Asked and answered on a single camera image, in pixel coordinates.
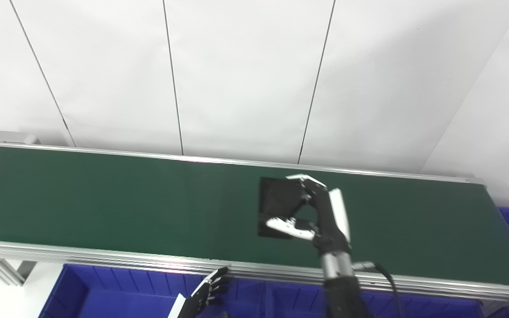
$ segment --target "metal cylinder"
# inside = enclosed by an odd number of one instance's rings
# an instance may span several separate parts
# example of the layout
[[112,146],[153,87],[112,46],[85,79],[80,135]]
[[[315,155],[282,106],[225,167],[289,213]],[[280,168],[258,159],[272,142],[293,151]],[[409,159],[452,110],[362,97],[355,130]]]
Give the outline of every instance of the metal cylinder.
[[347,252],[329,252],[321,255],[321,268],[326,280],[355,275],[351,255]]
[[371,261],[363,261],[363,262],[354,262],[352,264],[352,268],[355,272],[361,272],[363,270],[373,269],[376,265],[374,265]]

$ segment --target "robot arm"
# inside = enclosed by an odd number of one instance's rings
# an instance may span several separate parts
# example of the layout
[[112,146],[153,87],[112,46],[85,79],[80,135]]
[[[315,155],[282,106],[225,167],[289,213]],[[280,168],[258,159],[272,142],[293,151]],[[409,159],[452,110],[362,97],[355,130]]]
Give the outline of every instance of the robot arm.
[[[317,224],[293,217],[304,204],[315,208]],[[352,267],[349,223],[341,190],[328,191],[323,183],[303,174],[287,180],[263,178],[259,213],[259,235],[313,242],[321,259],[329,317],[369,317]]]

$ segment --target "black square object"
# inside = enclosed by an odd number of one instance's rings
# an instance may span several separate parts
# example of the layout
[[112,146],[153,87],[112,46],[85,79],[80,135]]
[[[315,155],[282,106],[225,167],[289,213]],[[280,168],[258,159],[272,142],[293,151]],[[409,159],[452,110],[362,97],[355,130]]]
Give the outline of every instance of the black square object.
[[258,235],[290,239],[290,235],[266,226],[268,219],[293,217],[304,204],[303,189],[297,180],[260,178],[258,192]]

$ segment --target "robotic hand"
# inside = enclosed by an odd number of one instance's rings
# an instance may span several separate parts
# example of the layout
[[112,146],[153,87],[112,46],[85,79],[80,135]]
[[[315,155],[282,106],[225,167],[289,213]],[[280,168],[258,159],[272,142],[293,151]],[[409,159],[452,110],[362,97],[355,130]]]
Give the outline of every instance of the robotic hand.
[[[305,204],[315,208],[317,224],[293,217]],[[259,236],[297,237],[311,240],[317,248],[328,317],[370,316],[351,262],[349,223],[341,190],[328,191],[323,183],[304,174],[261,178],[259,208]]]
[[[195,318],[204,311],[206,306],[212,304],[221,305],[223,300],[216,298],[215,295],[228,292],[226,284],[229,283],[230,278],[224,276],[227,272],[228,267],[214,270],[202,280],[187,299],[182,294],[178,294],[168,318]],[[221,313],[217,316],[217,318],[226,317],[228,317],[226,313]]]

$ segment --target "green conveyor belt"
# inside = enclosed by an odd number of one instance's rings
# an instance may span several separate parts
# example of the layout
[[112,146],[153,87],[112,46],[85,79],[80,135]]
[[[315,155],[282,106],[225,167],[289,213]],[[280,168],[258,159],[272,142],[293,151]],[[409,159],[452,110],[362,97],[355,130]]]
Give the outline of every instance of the green conveyor belt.
[[256,234],[260,177],[295,173],[343,191],[355,261],[509,284],[509,229],[472,183],[0,147],[0,241],[319,267]]

